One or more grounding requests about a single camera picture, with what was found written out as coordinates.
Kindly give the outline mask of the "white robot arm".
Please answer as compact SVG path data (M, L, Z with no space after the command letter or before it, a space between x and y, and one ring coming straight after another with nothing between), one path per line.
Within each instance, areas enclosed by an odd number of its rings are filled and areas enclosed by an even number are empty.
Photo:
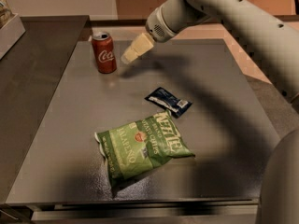
M128 64L184 29L221 22L268 78L247 77L270 113L298 110L298 31L248 0L167 0L148 16L146 32L122 54ZM299 224L299 131L283 134L266 162L255 224Z

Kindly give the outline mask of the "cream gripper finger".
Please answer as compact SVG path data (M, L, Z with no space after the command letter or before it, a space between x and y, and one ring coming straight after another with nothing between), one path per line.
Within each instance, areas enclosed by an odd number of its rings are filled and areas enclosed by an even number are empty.
M129 64L151 50L154 45L155 41L149 33L141 33L122 54L121 61L125 64Z

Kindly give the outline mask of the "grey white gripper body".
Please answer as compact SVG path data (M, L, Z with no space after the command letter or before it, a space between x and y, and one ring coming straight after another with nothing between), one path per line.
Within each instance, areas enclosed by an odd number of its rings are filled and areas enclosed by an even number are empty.
M167 0L147 18L146 30L156 42L164 43L182 30L203 23L209 16L186 0Z

